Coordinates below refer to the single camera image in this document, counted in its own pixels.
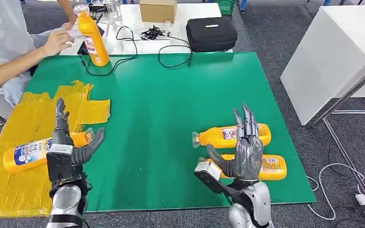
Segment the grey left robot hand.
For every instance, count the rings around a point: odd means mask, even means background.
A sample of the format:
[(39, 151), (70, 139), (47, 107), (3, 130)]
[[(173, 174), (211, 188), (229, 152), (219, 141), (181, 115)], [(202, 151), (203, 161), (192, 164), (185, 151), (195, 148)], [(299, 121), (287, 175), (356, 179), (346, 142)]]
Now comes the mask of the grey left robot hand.
[(65, 107), (65, 101), (63, 98), (59, 98), (55, 106), (55, 125), (52, 134), (53, 143), (73, 146), (72, 163), (85, 164), (91, 159), (97, 148), (102, 143), (105, 135), (105, 129), (98, 128), (94, 139), (89, 144), (83, 147), (75, 147), (74, 142), (70, 136), (68, 126), (69, 112), (64, 112)]

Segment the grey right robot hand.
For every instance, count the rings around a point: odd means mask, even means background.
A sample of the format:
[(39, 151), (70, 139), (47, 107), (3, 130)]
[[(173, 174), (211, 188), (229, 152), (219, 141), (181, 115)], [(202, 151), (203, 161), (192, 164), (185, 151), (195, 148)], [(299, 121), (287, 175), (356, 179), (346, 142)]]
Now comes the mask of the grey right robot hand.
[(206, 145), (210, 159), (221, 169), (226, 177), (238, 178), (244, 181), (257, 181), (262, 163), (263, 143), (259, 138), (258, 125), (255, 116), (245, 103), (242, 104), (244, 120), (233, 109), (236, 118), (235, 157), (226, 160), (216, 152), (215, 148)]

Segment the person's right hand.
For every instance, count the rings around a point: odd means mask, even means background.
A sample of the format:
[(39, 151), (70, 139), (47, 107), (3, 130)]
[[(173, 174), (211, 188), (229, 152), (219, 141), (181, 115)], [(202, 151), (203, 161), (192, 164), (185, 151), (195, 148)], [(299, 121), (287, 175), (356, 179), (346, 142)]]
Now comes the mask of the person's right hand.
[(71, 47), (74, 42), (75, 40), (66, 31), (53, 31), (49, 34), (45, 45), (40, 48), (42, 57), (54, 56), (63, 49)]

